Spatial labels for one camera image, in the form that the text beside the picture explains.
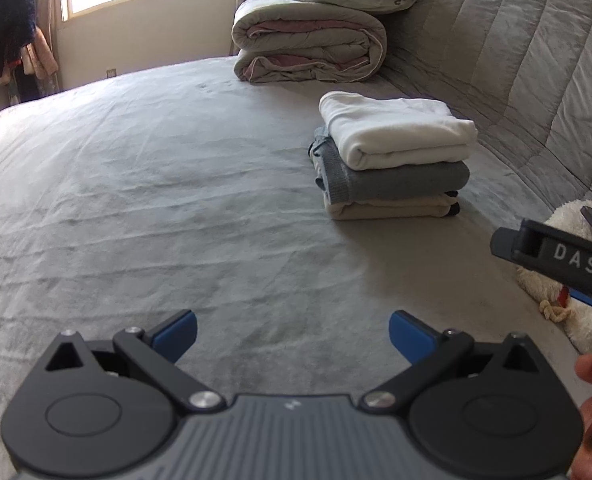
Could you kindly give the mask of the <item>person right hand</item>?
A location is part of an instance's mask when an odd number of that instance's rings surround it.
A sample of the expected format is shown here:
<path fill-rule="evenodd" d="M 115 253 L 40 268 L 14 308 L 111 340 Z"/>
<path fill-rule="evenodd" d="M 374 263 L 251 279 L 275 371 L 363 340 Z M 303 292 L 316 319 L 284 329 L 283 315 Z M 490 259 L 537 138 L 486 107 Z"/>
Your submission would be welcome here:
<path fill-rule="evenodd" d="M 592 385 L 592 354 L 580 356 L 575 365 L 576 375 Z M 584 422 L 584 437 L 569 469 L 572 480 L 592 480 L 592 396 L 580 407 Z"/>

